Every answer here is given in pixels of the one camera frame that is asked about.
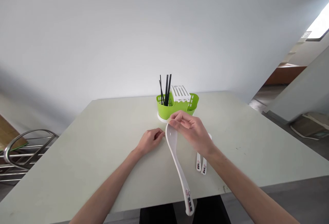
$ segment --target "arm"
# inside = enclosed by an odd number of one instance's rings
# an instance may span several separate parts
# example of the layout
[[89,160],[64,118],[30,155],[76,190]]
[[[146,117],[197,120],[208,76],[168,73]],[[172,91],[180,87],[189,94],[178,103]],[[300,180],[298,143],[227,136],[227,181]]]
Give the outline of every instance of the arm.
[[164,131],[160,128],[146,131],[137,147],[95,191],[73,217],[70,224],[102,224],[136,163],[145,154],[157,147],[164,135]]
[[213,144],[201,120],[178,111],[169,124],[180,132],[207,159],[227,184],[254,223],[298,223],[263,192]]

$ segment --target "person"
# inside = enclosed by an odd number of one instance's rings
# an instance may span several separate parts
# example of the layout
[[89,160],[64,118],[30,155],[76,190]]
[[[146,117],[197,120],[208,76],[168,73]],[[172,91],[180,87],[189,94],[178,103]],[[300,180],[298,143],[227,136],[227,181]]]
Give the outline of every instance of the person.
[[[206,158],[254,223],[298,223],[214,145],[198,117],[178,111],[170,118],[169,124],[181,133],[200,155]],[[103,223],[136,163],[156,148],[164,135],[164,131],[160,128],[146,131],[137,147],[95,191],[70,224]],[[218,222],[230,223],[220,196],[198,199],[193,223]],[[139,223],[177,223],[172,204],[141,209]]]

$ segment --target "forearm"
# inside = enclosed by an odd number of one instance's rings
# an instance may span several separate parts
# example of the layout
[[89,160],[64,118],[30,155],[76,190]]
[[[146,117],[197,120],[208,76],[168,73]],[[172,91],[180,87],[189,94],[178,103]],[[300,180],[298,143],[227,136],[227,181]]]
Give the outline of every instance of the forearm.
[[219,150],[207,161],[227,184],[254,223],[298,223],[287,211],[263,192]]
[[136,149],[133,150],[123,163],[104,181],[79,212],[71,220],[70,224],[101,224],[110,212],[121,187],[131,170],[142,157]]

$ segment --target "cardboard box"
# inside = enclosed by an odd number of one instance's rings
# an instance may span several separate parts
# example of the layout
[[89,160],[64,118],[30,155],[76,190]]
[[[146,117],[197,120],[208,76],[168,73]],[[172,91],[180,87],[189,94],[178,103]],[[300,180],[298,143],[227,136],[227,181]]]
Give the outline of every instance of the cardboard box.
[[[7,145],[19,135],[19,133],[13,128],[1,115],[0,115],[0,151],[3,151]],[[25,138],[20,138],[12,146],[12,149],[20,148],[27,144]]]

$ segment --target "light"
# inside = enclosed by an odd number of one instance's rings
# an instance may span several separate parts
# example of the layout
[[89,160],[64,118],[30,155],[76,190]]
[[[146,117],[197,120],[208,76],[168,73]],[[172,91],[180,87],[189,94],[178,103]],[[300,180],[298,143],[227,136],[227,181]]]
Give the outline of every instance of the light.
[[319,16],[314,20],[307,31],[312,31],[308,39],[321,38],[329,29],[329,3],[323,8]]

